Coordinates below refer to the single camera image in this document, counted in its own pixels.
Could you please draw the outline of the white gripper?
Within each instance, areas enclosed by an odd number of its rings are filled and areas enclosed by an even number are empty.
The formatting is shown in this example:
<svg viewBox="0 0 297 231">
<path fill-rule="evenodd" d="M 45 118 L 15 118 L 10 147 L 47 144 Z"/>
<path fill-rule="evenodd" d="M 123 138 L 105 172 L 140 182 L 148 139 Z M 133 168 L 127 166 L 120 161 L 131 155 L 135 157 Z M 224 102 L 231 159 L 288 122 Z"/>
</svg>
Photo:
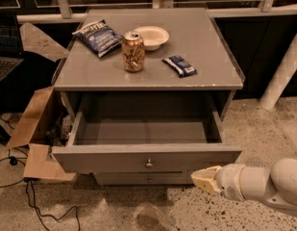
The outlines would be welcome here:
<svg viewBox="0 0 297 231">
<path fill-rule="evenodd" d="M 242 164 L 229 164 L 196 170 L 191 173 L 193 184 L 209 194 L 223 193 L 234 201 L 244 201 L 240 187 L 240 174 L 245 168 Z"/>
</svg>

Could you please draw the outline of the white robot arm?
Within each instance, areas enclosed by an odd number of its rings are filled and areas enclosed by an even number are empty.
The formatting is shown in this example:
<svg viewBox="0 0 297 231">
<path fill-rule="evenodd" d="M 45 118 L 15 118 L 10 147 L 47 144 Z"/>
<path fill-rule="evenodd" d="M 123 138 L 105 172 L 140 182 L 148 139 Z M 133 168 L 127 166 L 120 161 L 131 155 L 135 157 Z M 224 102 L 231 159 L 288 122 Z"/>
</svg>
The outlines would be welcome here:
<svg viewBox="0 0 297 231">
<path fill-rule="evenodd" d="M 272 109 L 297 70 L 297 33 L 260 99 Z M 234 201 L 252 200 L 278 212 L 297 217 L 297 160 L 281 159 L 271 167 L 243 164 L 208 167 L 191 173 L 193 184 L 209 194 Z"/>
</svg>

